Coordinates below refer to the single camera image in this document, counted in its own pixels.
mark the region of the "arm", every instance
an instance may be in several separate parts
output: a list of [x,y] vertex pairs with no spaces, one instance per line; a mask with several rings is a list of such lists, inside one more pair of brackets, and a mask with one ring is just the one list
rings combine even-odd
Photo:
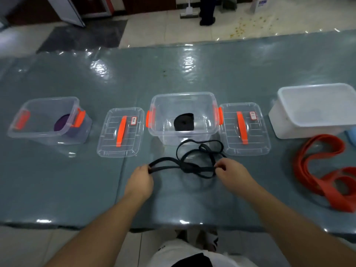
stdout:
[[223,158],[216,174],[258,213],[291,266],[356,266],[356,252],[262,188],[240,163]]
[[153,185],[148,166],[136,168],[127,182],[123,198],[62,247],[46,267],[113,266],[131,222],[151,196]]

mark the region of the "plastic tablecloth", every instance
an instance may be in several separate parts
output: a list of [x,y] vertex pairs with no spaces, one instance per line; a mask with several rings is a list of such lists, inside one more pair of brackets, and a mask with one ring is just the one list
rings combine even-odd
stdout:
[[[269,154],[231,158],[320,227],[333,233],[355,233],[355,214],[332,210],[323,197],[310,193],[295,179],[291,162],[305,139],[276,138],[268,118],[281,87],[337,82],[356,86],[355,42],[356,31],[343,31],[0,60],[0,221],[85,226],[123,196],[136,166],[175,156],[176,151],[145,128],[136,156],[99,157],[96,146],[107,111],[133,106],[147,111],[156,94],[210,91],[218,104],[255,102],[265,118],[272,146]],[[22,103],[51,96],[78,97],[93,120],[88,141],[78,147],[75,157],[6,136]],[[346,142],[346,151],[329,160],[312,161],[312,173],[322,176],[335,168],[356,166],[356,149],[344,134],[340,138]],[[154,174],[154,193],[132,228],[169,225],[263,229],[247,202],[229,193],[218,179],[203,180],[177,169]]]

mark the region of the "white label with red border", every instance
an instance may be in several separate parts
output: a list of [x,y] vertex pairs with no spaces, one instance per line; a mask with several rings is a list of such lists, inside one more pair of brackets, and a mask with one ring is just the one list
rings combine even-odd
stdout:
[[251,117],[251,120],[257,120],[257,116],[254,111],[250,111],[250,117]]
[[134,126],[136,125],[137,122],[137,116],[131,118],[131,125]]

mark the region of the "person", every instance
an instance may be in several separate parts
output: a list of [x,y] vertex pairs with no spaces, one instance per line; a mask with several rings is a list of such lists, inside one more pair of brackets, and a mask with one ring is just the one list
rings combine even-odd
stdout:
[[200,26],[210,26],[214,24],[215,17],[214,9],[216,6],[216,0],[200,0],[200,13],[201,17]]
[[[267,192],[243,165],[223,158],[215,166],[225,187],[257,212],[291,266],[356,266],[356,252]],[[148,169],[147,165],[136,168],[122,199],[64,245],[46,267],[113,266],[135,214],[152,194],[154,180]],[[243,266],[227,256],[200,250],[178,239],[168,241],[148,266],[187,264]]]

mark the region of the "mop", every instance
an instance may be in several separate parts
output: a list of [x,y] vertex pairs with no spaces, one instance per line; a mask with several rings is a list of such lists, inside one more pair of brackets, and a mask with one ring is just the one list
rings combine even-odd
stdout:
[[181,19],[191,19],[199,17],[198,12],[193,12],[193,8],[190,6],[190,0],[188,0],[188,7],[185,9],[185,13],[180,13]]

